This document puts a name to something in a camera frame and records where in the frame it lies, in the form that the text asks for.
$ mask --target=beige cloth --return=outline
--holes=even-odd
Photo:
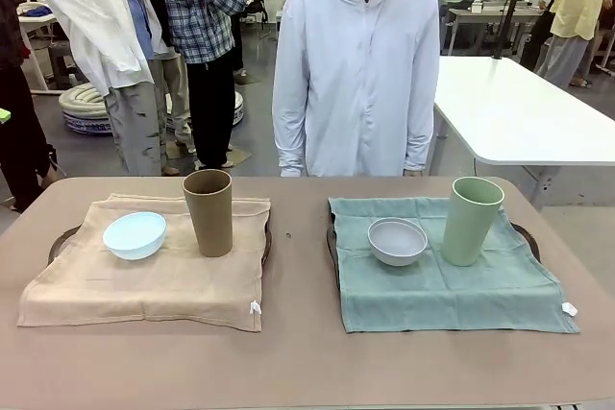
[[[20,326],[78,326],[122,321],[188,319],[260,331],[261,258],[268,199],[233,201],[233,250],[220,258],[199,253],[184,199],[111,195],[92,203],[83,226],[21,297]],[[166,219],[154,255],[125,261],[103,244],[105,228],[136,211]]]

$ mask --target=person in white jacket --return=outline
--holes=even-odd
[[[437,0],[287,0],[273,93],[282,176],[419,175],[439,47]]]
[[[150,0],[45,0],[73,58],[105,97],[113,139],[132,176],[177,175],[166,165],[160,59],[170,53]]]

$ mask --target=white jacket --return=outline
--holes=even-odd
[[[438,30],[437,0],[287,0],[273,94],[282,176],[423,169]]]
[[[109,88],[153,82],[127,0],[45,0],[70,39],[75,62],[101,95]],[[143,0],[158,55],[169,52],[150,0]]]

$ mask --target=blue plaid shirt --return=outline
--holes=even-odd
[[[230,15],[248,0],[165,0],[173,45],[189,64],[210,62],[234,47]]]

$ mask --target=white tag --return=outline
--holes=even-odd
[[[568,314],[570,317],[575,317],[578,313],[577,309],[569,302],[563,302],[561,304],[561,310]]]
[[[258,314],[262,314],[262,312],[260,311],[260,304],[258,304],[256,301],[252,301],[250,303],[250,314],[254,314],[255,311]]]

